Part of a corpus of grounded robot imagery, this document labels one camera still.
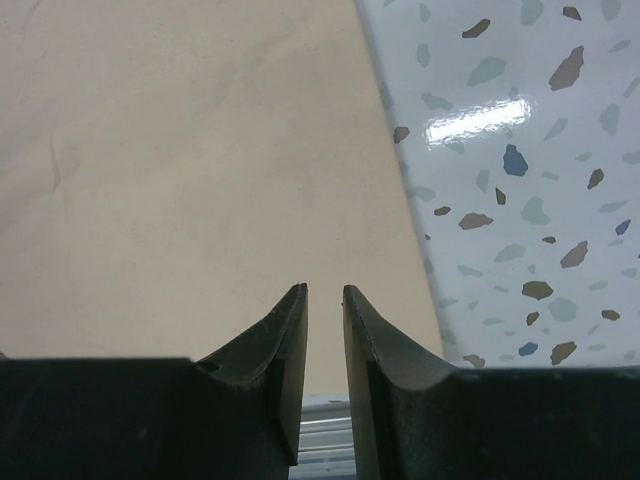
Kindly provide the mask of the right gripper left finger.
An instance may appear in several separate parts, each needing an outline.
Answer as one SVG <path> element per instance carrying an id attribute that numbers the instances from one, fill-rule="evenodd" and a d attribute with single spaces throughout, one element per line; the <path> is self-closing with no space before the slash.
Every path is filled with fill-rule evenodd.
<path id="1" fill-rule="evenodd" d="M 207 357 L 5 360 L 5 479 L 285 479 L 298 460 L 307 297 L 292 286 Z"/>

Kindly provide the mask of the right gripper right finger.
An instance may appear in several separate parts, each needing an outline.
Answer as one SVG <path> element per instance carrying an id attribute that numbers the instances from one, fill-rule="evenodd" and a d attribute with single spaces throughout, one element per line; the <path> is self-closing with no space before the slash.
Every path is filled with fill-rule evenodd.
<path id="1" fill-rule="evenodd" d="M 635 479 L 639 371 L 458 368 L 343 291 L 361 479 Z"/>

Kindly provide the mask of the beige surgical drape cloth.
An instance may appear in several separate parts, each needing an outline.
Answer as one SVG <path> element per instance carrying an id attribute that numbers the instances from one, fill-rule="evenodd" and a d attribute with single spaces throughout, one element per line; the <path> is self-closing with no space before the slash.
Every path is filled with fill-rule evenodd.
<path id="1" fill-rule="evenodd" d="M 203 357 L 309 288 L 305 390 L 347 389 L 342 291 L 440 349 L 350 1 L 1 5 L 1 350 Z"/>

